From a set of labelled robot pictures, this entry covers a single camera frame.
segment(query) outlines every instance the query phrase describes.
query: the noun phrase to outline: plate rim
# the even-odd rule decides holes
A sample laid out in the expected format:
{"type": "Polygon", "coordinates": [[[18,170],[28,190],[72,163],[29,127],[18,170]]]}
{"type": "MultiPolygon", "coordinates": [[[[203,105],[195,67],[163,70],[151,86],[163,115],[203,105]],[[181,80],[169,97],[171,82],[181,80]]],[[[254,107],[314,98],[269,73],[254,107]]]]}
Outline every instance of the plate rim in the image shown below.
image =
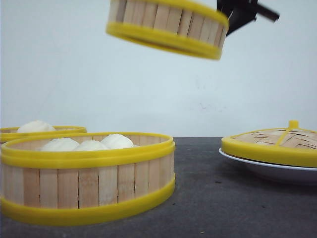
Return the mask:
{"type": "Polygon", "coordinates": [[[270,164],[270,163],[261,163],[257,161],[252,160],[246,160],[237,158],[231,155],[226,154],[222,151],[221,147],[218,149],[218,152],[223,155],[224,157],[227,157],[232,160],[240,161],[247,164],[253,164],[253,165],[259,165],[259,166],[266,166],[266,167],[272,167],[272,168],[278,168],[278,169],[288,169],[288,170],[303,170],[303,171],[317,171],[317,168],[309,168],[309,167],[296,167],[296,166],[287,166],[287,165],[276,165],[276,164],[270,164]]]}

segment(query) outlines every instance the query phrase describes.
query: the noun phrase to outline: lid handle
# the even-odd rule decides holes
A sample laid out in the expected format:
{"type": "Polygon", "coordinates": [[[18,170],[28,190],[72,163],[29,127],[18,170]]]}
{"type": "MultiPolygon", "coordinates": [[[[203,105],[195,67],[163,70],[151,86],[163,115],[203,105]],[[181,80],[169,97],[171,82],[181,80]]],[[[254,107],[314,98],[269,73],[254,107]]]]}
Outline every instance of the lid handle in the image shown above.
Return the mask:
{"type": "Polygon", "coordinates": [[[298,128],[299,127],[299,123],[297,120],[290,120],[288,122],[288,128],[298,128]]]}

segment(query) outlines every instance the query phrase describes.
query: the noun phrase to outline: steamed bun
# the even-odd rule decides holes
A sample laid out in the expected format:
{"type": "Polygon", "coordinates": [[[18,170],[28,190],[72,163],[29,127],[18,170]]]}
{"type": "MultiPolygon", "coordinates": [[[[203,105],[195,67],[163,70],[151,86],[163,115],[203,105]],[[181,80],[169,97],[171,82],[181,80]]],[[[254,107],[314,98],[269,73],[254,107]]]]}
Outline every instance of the steamed bun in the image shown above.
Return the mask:
{"type": "Polygon", "coordinates": [[[74,151],[94,151],[94,150],[108,150],[109,148],[97,140],[86,140],[78,145],[74,151]]]}
{"type": "Polygon", "coordinates": [[[79,143],[71,138],[53,139],[44,145],[41,151],[72,151],[79,143]]]}
{"type": "Polygon", "coordinates": [[[54,131],[55,128],[41,120],[33,120],[29,123],[26,123],[19,127],[17,130],[18,133],[26,133],[26,132],[42,132],[42,131],[54,131]]]}
{"type": "Polygon", "coordinates": [[[101,141],[109,149],[124,149],[134,147],[133,142],[120,134],[111,134],[101,141]]]}

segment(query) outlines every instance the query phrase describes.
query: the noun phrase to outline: yellow plastic band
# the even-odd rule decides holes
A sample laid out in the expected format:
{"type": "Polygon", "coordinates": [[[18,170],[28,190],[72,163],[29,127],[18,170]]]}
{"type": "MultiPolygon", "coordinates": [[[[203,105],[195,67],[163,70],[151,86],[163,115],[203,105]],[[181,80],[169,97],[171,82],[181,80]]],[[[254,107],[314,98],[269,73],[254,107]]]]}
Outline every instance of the yellow plastic band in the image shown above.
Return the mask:
{"type": "Polygon", "coordinates": [[[218,47],[168,31],[110,22],[106,32],[124,40],[169,52],[217,60],[221,57],[218,47]]]}
{"type": "Polygon", "coordinates": [[[65,130],[55,130],[55,131],[43,131],[43,132],[30,132],[30,133],[3,133],[6,130],[18,130],[19,127],[8,127],[1,128],[0,140],[1,142],[7,142],[19,138],[29,137],[29,136],[43,136],[43,135],[61,135],[61,134],[71,134],[71,133],[84,133],[87,132],[85,127],[82,126],[54,126],[55,129],[65,130]]]}
{"type": "Polygon", "coordinates": [[[115,166],[142,161],[152,160],[164,157],[175,150],[173,138],[167,135],[155,133],[138,133],[138,132],[104,132],[104,133],[78,133],[71,134],[69,137],[76,136],[98,136],[120,133],[124,135],[144,135],[166,138],[167,141],[127,149],[100,150],[100,151],[69,151],[69,152],[46,152],[20,150],[11,148],[12,145],[41,140],[54,139],[58,136],[38,136],[29,137],[7,142],[1,147],[1,163],[38,169],[80,169],[91,167],[115,166]]]}
{"type": "Polygon", "coordinates": [[[263,146],[230,137],[222,138],[222,151],[226,154],[273,164],[317,168],[316,150],[287,148],[281,146],[263,146]]]}
{"type": "Polygon", "coordinates": [[[277,140],[276,144],[274,146],[279,146],[283,139],[285,138],[285,136],[291,131],[292,129],[287,129],[286,131],[283,132],[283,134],[279,137],[279,139],[277,140]]]}
{"type": "Polygon", "coordinates": [[[150,210],[166,201],[174,192],[175,177],[162,189],[148,195],[116,204],[80,208],[33,208],[1,198],[1,212],[14,220],[46,226],[78,226],[109,222],[150,210]]]}

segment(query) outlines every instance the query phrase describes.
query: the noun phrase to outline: floating steamer basket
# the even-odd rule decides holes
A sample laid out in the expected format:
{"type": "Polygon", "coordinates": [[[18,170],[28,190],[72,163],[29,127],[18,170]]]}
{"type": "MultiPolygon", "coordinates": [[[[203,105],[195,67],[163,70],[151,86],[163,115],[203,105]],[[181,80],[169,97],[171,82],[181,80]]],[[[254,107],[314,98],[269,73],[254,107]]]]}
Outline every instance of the floating steamer basket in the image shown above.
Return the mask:
{"type": "Polygon", "coordinates": [[[43,131],[43,132],[29,132],[29,133],[18,133],[18,127],[8,127],[8,128],[1,128],[0,134],[0,141],[1,144],[15,140],[21,139],[30,136],[43,136],[43,135],[64,135],[64,134],[71,134],[71,133],[83,133],[87,132],[85,127],[82,126],[54,126],[56,129],[55,131],[43,131]]]}
{"type": "Polygon", "coordinates": [[[184,55],[220,59],[228,18],[189,0],[111,0],[108,34],[184,55]]]}
{"type": "Polygon", "coordinates": [[[222,138],[227,155],[286,166],[317,168],[317,132],[299,128],[291,120],[288,128],[251,131],[222,138]]]}
{"type": "MultiPolygon", "coordinates": [[[[107,133],[69,135],[101,141],[107,133]]],[[[1,211],[17,221],[86,225],[129,217],[167,200],[175,187],[173,138],[118,132],[139,147],[103,151],[39,151],[58,136],[2,145],[1,211]]]]}

